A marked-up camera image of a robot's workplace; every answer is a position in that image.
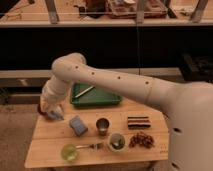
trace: table leg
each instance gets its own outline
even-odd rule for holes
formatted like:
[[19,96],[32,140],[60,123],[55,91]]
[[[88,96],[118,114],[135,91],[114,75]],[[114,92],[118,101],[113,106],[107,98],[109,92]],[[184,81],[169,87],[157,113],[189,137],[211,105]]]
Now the table leg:
[[149,166],[147,167],[147,171],[154,171],[154,167],[157,164],[157,161],[151,161]]

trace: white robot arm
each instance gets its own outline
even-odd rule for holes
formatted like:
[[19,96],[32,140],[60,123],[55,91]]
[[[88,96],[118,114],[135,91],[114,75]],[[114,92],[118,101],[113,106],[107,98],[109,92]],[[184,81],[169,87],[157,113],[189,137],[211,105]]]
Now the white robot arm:
[[42,91],[43,111],[66,96],[74,82],[88,83],[162,111],[170,119],[169,171],[213,169],[213,86],[179,84],[152,77],[95,69],[73,53],[58,58]]

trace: stainless steel cup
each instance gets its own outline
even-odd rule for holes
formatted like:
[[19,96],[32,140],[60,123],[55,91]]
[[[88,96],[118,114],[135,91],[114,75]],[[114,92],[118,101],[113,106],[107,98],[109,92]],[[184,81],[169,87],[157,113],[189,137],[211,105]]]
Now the stainless steel cup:
[[109,121],[106,118],[100,118],[96,121],[96,127],[98,129],[98,134],[105,136],[109,128]]

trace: green tray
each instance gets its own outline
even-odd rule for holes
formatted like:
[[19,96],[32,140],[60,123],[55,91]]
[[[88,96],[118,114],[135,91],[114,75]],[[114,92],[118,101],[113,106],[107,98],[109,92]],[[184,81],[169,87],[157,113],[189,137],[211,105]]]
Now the green tray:
[[113,93],[109,93],[100,88],[94,87],[90,91],[86,92],[82,96],[75,98],[77,94],[90,87],[87,84],[76,83],[72,87],[72,93],[70,95],[70,103],[76,107],[84,106],[102,106],[102,105],[116,105],[122,97]]

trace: small bowl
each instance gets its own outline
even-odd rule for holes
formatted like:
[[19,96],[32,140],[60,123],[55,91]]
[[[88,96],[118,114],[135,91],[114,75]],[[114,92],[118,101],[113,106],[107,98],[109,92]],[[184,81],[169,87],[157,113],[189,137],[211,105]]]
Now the small bowl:
[[125,138],[122,134],[113,133],[108,138],[108,146],[113,152],[122,151],[125,147]]
[[77,156],[77,148],[73,144],[67,144],[61,150],[61,157],[66,161],[73,161]]

